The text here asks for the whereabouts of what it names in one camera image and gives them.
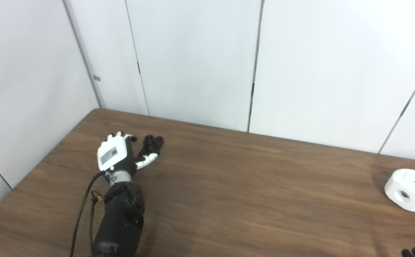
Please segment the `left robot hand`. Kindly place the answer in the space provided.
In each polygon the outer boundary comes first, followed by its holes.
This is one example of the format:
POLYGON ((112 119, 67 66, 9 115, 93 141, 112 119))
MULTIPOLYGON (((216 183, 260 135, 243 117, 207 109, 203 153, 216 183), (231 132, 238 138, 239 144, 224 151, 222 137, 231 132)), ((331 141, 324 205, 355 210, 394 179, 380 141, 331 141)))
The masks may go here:
POLYGON ((126 171, 133 176, 138 170, 154 162, 159 156, 164 144, 162 136, 147 135, 142 142, 142 148, 135 156, 133 143, 138 138, 119 131, 109 134, 97 151, 97 163, 100 171, 113 174, 126 171))

